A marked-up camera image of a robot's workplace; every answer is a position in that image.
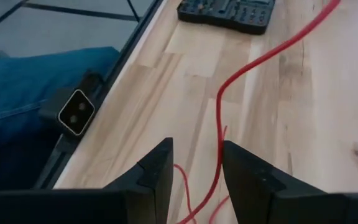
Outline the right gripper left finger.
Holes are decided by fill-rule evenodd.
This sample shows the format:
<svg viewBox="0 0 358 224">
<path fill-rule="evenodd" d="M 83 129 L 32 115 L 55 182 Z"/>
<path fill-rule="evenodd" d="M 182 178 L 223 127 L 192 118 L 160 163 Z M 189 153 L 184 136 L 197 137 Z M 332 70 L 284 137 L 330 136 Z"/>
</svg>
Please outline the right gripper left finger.
<svg viewBox="0 0 358 224">
<path fill-rule="evenodd" d="M 101 189 L 0 192 L 0 223 L 166 223 L 173 139 L 165 138 Z"/>
</svg>

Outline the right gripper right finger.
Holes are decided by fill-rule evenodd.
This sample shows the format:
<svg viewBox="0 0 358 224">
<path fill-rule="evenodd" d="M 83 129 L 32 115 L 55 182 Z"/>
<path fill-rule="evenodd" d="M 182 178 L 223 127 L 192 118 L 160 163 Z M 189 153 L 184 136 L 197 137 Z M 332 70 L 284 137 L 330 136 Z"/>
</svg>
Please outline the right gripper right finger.
<svg viewBox="0 0 358 224">
<path fill-rule="evenodd" d="M 223 172 L 239 223 L 358 223 L 358 193 L 326 193 L 232 141 Z"/>
</svg>

